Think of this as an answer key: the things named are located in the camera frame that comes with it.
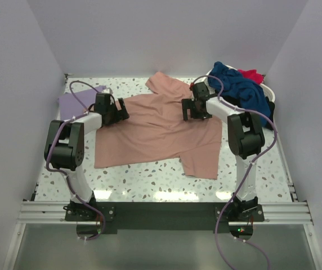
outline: white wall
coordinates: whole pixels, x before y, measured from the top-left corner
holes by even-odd
[[[62,70],[200,75],[217,60],[265,73],[307,0],[28,0]]]
[[[322,248],[322,1],[309,0],[266,76],[298,196]]]
[[[0,0],[0,269],[64,76],[26,0]]]

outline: purple cloth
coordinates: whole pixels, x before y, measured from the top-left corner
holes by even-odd
[[[104,90],[106,87],[100,85],[95,87],[98,91]],[[77,97],[87,106],[95,103],[96,91],[93,89],[81,91],[75,93]],[[75,99],[71,93],[65,93],[57,99],[60,105],[60,117],[61,120],[71,119],[72,116],[78,116],[83,114],[84,108]]]

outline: blue towel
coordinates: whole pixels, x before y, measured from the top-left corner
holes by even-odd
[[[253,80],[244,78],[241,73],[235,69],[229,69],[221,62],[216,62],[210,75],[213,75],[223,82],[222,97],[232,97],[240,102],[244,109],[255,110],[266,115],[268,118],[271,115],[269,105],[267,104],[262,87]],[[221,89],[220,83],[208,78],[208,84],[216,89],[218,93]],[[262,126],[266,125],[266,120],[260,117]]]

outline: white laundry basket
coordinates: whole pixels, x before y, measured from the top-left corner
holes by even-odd
[[[228,66],[228,65],[226,65],[226,66],[227,66],[229,69],[235,69],[235,68],[234,68],[234,67],[232,67],[232,66]],[[205,77],[205,79],[204,79],[204,83],[207,85],[207,87],[208,87],[209,91],[211,91],[212,93],[214,93],[214,92],[215,92],[215,89],[214,89],[213,87],[211,87],[211,86],[209,86],[209,85],[208,85],[208,78],[207,78],[207,77]],[[263,92],[264,92],[265,96],[266,96],[266,97],[268,97],[270,101],[272,101],[272,102],[274,102],[274,103],[275,103],[275,93],[274,93],[274,91],[272,91],[270,87],[267,87],[267,86],[266,86],[266,85],[264,85],[263,83],[261,83],[261,84],[260,84],[260,86],[262,87],[262,89],[263,89]]]

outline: pink cloth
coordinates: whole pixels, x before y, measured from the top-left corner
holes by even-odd
[[[95,168],[180,157],[187,176],[216,179],[221,121],[183,121],[186,83],[157,72],[146,86],[154,93],[124,99],[129,119],[96,132]]]
[[[242,74],[242,76],[244,78],[248,78],[250,80],[253,80],[257,84],[260,84],[263,82],[263,76],[261,74],[257,73],[256,69],[246,70],[246,71],[239,69],[239,72]]]

